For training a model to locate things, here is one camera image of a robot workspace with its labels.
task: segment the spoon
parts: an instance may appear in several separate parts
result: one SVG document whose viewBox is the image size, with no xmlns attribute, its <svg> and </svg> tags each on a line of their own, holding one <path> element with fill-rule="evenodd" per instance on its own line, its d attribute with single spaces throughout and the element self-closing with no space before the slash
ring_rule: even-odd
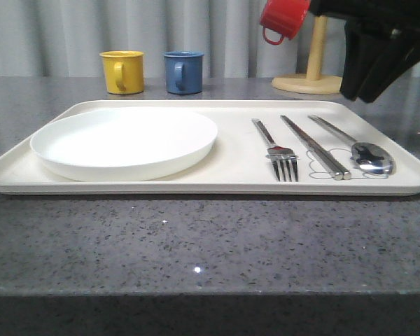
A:
<svg viewBox="0 0 420 336">
<path fill-rule="evenodd" d="M 351 146 L 351 159 L 363 172 L 373 175 L 390 175 L 393 173 L 395 162 L 383 148 L 374 143 L 358 142 L 355 138 L 317 115 L 309 115 L 308 118 Z"/>
</svg>

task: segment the mug handle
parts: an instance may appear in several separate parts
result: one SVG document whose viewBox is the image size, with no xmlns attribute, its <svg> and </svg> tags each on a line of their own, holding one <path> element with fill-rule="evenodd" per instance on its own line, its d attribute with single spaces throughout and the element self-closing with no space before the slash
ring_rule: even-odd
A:
<svg viewBox="0 0 420 336">
<path fill-rule="evenodd" d="M 285 39 L 285 36 L 284 35 L 281 35 L 280 39 L 277 42 L 276 41 L 271 41 L 266 36 L 266 27 L 263 27 L 263 38 L 269 44 L 272 44 L 273 46 L 278 46 L 281 42 L 283 42 L 283 40 Z"/>
<path fill-rule="evenodd" d="M 174 65 L 174 80 L 178 89 L 183 90 L 183 63 L 178 62 Z"/>
<path fill-rule="evenodd" d="M 120 90 L 126 90 L 125 84 L 123 83 L 123 63 L 117 62 L 113 66 L 113 73 L 115 75 L 115 81 Z"/>
</svg>

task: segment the white tray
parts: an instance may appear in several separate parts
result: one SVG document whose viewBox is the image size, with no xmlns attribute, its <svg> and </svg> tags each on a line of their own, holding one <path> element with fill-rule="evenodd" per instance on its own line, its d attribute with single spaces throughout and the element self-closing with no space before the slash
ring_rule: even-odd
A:
<svg viewBox="0 0 420 336">
<path fill-rule="evenodd" d="M 6 194 L 118 194 L 118 193 L 232 193 L 289 195 L 413 195 L 420 193 L 420 160 L 390 140 L 343 105 L 326 101 L 86 101 L 72 106 L 55 120 L 95 109 L 163 107 L 169 112 L 188 110 L 208 116 L 218 125 L 218 138 L 195 166 L 154 181 L 77 182 L 57 176 L 42 166 L 29 147 L 30 137 L 0 157 L 0 193 Z M 287 115 L 341 163 L 353 178 L 335 181 L 312 159 L 280 119 Z M 346 133 L 386 149 L 396 162 L 396 172 L 386 178 L 362 174 L 353 168 L 349 149 L 307 116 L 316 114 Z M 261 119 L 278 144 L 299 156 L 299 182 L 278 182 L 266 145 L 251 122 Z"/>
</svg>

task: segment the yellow mug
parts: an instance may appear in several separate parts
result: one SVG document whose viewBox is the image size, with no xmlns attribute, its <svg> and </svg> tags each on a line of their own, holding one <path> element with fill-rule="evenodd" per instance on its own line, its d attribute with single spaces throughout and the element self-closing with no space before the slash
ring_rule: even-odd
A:
<svg viewBox="0 0 420 336">
<path fill-rule="evenodd" d="M 107 92 L 130 95 L 143 92 L 143 53 L 141 51 L 106 51 L 103 59 Z"/>
</svg>

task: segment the curtain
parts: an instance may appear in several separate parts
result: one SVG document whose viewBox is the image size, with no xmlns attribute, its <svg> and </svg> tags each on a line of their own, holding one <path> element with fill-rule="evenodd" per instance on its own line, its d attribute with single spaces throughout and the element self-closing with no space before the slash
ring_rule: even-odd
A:
<svg viewBox="0 0 420 336">
<path fill-rule="evenodd" d="M 163 77 L 162 53 L 204 52 L 204 77 L 304 73 L 314 18 L 267 44 L 266 0 L 0 0 L 0 76 L 103 76 L 99 53 L 145 52 L 145 77 Z M 323 73 L 341 76 L 344 22 L 329 18 Z"/>
</svg>

